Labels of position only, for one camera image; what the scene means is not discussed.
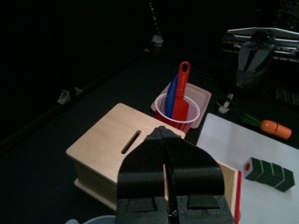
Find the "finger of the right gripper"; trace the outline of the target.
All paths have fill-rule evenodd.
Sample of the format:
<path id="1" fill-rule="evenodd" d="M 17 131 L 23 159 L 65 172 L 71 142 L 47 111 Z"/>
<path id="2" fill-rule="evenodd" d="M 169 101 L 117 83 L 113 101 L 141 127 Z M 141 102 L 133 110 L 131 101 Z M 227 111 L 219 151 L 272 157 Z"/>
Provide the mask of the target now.
<path id="1" fill-rule="evenodd" d="M 237 53 L 237 71 L 236 71 L 236 86 L 244 88 L 253 81 L 251 66 L 251 56 L 255 48 L 251 45 L 243 45 Z"/>
<path id="2" fill-rule="evenodd" d="M 253 58 L 248 64 L 245 75 L 245 84 L 247 88 L 252 88 L 261 77 L 261 74 L 265 72 L 268 63 L 272 59 L 272 49 L 257 49 L 253 55 Z"/>

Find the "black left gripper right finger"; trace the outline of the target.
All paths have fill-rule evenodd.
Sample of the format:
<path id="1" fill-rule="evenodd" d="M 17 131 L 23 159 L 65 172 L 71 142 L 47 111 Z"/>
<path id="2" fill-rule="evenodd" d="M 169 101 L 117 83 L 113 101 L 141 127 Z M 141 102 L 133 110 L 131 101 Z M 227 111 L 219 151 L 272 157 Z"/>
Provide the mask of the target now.
<path id="1" fill-rule="evenodd" d="M 224 177 L 212 156 L 160 128 L 172 224 L 235 224 Z"/>

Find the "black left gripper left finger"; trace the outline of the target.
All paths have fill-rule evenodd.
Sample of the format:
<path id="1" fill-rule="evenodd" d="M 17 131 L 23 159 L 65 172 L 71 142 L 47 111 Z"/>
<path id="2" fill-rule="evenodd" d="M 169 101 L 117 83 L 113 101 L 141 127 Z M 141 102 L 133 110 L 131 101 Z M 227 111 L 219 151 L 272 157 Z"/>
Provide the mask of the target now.
<path id="1" fill-rule="evenodd" d="M 168 224 L 164 199 L 165 127 L 125 155 L 116 180 L 116 224 Z"/>

